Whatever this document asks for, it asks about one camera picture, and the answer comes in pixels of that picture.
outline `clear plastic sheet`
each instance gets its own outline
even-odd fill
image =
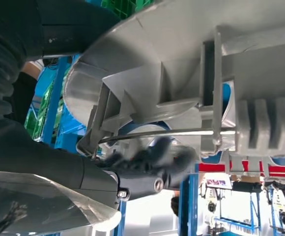
[[[8,183],[35,184],[53,186],[70,199],[97,231],[110,231],[116,227],[121,218],[121,212],[87,196],[64,187],[54,181],[33,174],[18,174],[0,172],[0,188],[13,188],[12,191],[23,192],[26,189],[17,189]]]

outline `black flexible hose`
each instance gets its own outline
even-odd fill
[[[81,0],[0,0],[0,119],[26,60],[83,52],[118,21]]]

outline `metal bolt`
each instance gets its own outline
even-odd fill
[[[119,191],[118,192],[118,198],[126,198],[127,196],[127,193],[126,191]]]
[[[164,181],[161,178],[158,178],[155,182],[155,190],[160,192],[164,188]]]

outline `black cable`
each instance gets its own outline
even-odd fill
[[[20,206],[17,202],[11,203],[9,212],[0,221],[0,234],[6,228],[24,217],[26,217],[26,206]]]

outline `metal rod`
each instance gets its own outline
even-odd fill
[[[119,136],[112,136],[105,138],[100,141],[100,144],[114,142],[118,140],[135,139],[135,138],[151,138],[151,137],[162,137],[162,136],[191,136],[191,135],[213,135],[213,131],[211,128],[194,128],[194,129],[175,129],[175,130],[158,130],[149,131],[142,133],[125,134]],[[222,128],[220,135],[231,135],[235,134],[234,127]]]

